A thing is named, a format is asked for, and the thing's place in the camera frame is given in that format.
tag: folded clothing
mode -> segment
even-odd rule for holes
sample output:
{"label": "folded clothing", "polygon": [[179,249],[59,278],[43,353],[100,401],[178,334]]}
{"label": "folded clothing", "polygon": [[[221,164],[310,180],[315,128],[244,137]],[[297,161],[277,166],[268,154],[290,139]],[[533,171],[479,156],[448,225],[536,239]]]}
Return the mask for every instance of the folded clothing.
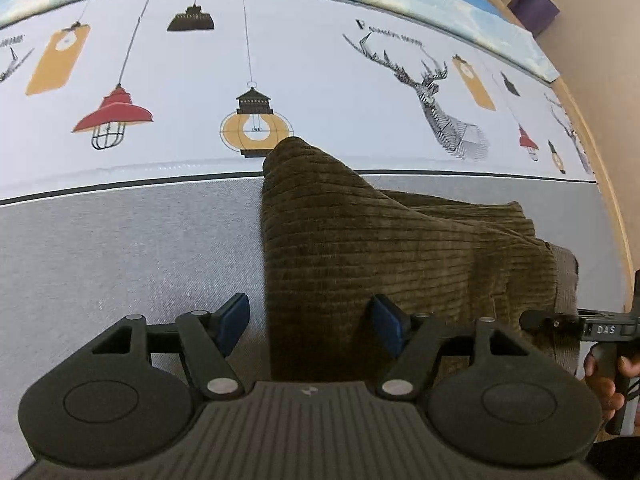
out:
{"label": "folded clothing", "polygon": [[[275,380],[377,377],[389,357],[365,320],[373,294],[407,313],[455,324],[491,316],[517,332],[528,308],[575,310],[575,258],[536,238],[516,202],[474,205],[376,190],[297,137],[280,142],[263,168]],[[575,371],[576,343],[551,336],[534,343]]]}

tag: gray handle grip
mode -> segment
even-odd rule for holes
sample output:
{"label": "gray handle grip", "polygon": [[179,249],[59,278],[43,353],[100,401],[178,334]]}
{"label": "gray handle grip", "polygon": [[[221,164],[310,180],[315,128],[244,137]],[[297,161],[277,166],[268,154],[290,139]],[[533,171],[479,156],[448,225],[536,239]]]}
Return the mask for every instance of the gray handle grip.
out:
{"label": "gray handle grip", "polygon": [[[626,378],[618,371],[617,343],[598,343],[591,349],[591,354],[598,364],[598,373],[614,381],[616,392],[626,394],[638,384],[639,378]],[[605,431],[612,435],[631,436],[636,428],[636,410],[638,409],[638,397],[626,400],[622,408],[605,425]]]}

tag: human hand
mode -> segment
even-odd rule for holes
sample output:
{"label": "human hand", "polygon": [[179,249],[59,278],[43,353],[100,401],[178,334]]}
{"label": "human hand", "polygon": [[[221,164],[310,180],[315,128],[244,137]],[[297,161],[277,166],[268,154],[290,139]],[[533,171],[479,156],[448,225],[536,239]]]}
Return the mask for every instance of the human hand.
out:
{"label": "human hand", "polygon": [[[640,353],[632,359],[620,357],[617,362],[618,370],[625,377],[640,376]],[[616,393],[613,379],[603,376],[598,370],[598,362],[591,352],[584,359],[584,381],[596,394],[602,406],[602,421],[611,420],[616,411],[622,408],[625,397]],[[640,426],[640,413],[636,413],[636,426]]]}

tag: beige wall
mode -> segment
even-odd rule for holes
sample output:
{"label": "beige wall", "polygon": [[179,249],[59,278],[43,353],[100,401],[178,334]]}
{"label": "beige wall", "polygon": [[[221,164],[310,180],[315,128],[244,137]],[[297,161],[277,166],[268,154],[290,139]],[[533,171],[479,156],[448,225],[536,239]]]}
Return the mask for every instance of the beige wall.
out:
{"label": "beige wall", "polygon": [[593,131],[638,268],[640,0],[552,1],[560,15],[538,43],[562,73]]}

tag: purple object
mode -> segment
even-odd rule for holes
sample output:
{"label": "purple object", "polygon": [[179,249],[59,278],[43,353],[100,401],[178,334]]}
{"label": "purple object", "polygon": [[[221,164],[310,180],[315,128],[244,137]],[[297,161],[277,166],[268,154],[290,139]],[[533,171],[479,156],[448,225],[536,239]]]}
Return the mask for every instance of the purple object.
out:
{"label": "purple object", "polygon": [[534,38],[560,14],[551,0],[511,0],[507,7]]}

